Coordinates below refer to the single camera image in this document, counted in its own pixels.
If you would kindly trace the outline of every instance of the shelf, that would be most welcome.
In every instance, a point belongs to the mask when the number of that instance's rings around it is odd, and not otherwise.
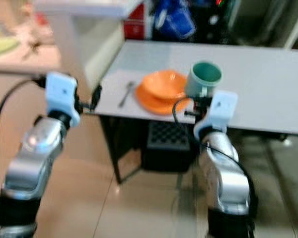
[[[126,18],[143,0],[36,0],[35,10],[45,14]]]
[[[273,46],[291,49],[298,35],[298,0],[291,2],[283,22],[283,30]]]

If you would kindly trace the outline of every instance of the white cabinet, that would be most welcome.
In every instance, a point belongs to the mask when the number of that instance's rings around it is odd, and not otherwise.
[[[285,25],[274,46],[298,49],[298,0],[292,1],[284,21]]]
[[[36,0],[61,53],[62,66],[79,82],[79,94],[89,99],[124,42],[121,20],[141,0]]]

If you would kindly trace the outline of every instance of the blue bag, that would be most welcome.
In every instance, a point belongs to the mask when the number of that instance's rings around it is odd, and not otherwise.
[[[154,26],[162,35],[178,40],[196,32],[184,0],[160,0],[154,14]]]

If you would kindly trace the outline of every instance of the table leg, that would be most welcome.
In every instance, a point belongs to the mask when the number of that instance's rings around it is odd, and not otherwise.
[[[115,144],[114,144],[114,131],[110,124],[110,117],[100,116],[100,122],[101,122],[101,126],[103,128],[106,142],[107,142],[110,159],[111,159],[111,162],[114,167],[116,181],[118,184],[121,184],[122,179],[121,179],[119,167],[118,167],[117,152],[116,152],[116,148],[115,148]]]

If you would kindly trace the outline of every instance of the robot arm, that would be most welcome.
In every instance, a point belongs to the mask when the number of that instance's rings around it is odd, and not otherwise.
[[[210,105],[195,101],[198,115],[195,138],[201,142],[199,164],[207,181],[210,238],[251,238],[257,197],[238,154],[226,135],[226,126],[237,104],[237,95],[218,91]]]
[[[49,73],[47,113],[36,120],[10,163],[0,193],[0,238],[32,237],[36,215],[52,165],[61,153],[67,130],[79,123],[76,80]]]

